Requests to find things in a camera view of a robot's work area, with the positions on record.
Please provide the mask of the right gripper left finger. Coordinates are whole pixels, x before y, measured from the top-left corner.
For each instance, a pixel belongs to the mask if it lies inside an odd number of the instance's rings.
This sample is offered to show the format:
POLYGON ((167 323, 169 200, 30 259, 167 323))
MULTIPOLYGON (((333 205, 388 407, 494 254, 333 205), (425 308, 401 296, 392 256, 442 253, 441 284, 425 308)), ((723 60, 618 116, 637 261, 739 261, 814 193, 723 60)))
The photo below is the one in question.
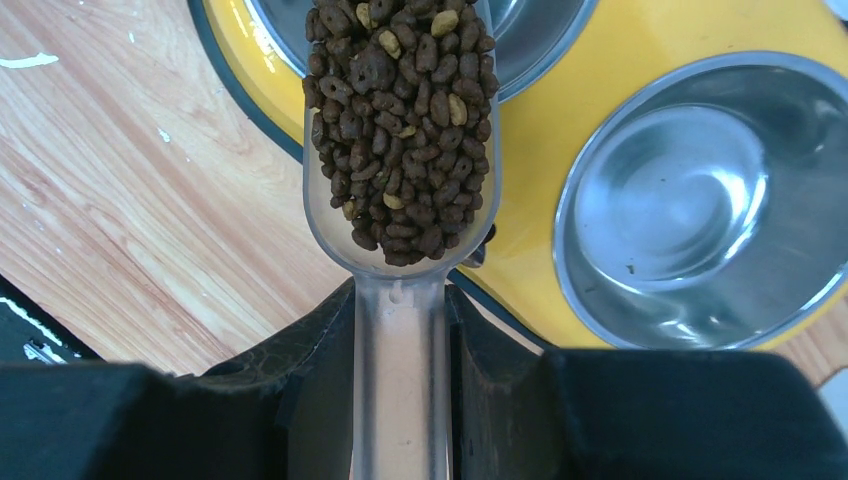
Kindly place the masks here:
POLYGON ((345 479, 353 293, 201 375, 1 362, 5 479, 345 479))

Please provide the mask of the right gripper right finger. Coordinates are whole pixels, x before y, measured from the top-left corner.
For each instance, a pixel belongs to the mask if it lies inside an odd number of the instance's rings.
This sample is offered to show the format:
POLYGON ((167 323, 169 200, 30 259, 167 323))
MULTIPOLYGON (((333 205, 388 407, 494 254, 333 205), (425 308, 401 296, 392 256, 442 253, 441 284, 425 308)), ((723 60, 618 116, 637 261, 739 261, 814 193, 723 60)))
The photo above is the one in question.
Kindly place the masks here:
POLYGON ((535 354, 445 290, 458 479, 843 479, 805 376, 747 351, 535 354))

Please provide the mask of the brown pet food kibble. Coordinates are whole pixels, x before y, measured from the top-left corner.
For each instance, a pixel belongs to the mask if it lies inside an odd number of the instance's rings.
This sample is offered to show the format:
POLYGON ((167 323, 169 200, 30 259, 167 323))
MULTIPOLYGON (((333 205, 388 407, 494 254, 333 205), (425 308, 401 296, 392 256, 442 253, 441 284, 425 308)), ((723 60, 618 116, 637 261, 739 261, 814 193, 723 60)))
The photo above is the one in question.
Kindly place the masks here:
POLYGON ((471 1, 317 1, 302 86, 330 205, 356 245, 438 260, 483 207, 499 83, 471 1))

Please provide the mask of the clear plastic scoop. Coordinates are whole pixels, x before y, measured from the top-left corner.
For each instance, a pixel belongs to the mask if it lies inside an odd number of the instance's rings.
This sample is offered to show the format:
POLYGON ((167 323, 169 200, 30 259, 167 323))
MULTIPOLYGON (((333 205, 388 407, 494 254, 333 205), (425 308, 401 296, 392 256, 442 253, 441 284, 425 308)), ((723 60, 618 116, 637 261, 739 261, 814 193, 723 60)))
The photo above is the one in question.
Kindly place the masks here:
MULTIPOLYGON (((474 3, 492 36, 484 1, 474 3)), ((446 479, 451 473, 452 417, 450 342, 445 318, 448 273, 489 232, 501 193, 498 100, 486 145, 490 170, 484 204, 457 247, 438 260, 403 267, 381 251, 356 245, 352 226, 330 205, 330 182, 322 174, 310 138, 313 113, 304 121, 304 205, 321 248, 355 282, 352 474, 357 479, 446 479)))

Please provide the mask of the yellow double pet bowl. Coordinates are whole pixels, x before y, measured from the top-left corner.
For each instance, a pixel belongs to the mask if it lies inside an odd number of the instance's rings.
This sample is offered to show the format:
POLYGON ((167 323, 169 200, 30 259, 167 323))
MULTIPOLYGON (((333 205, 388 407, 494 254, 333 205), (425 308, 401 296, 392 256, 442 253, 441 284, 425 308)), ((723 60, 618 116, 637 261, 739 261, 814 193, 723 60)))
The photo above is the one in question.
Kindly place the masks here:
MULTIPOLYGON (((193 1, 303 166, 317 1, 193 1)), ((484 1, 501 193, 447 275, 547 344, 774 345, 847 291, 847 34, 822 1, 484 1)))

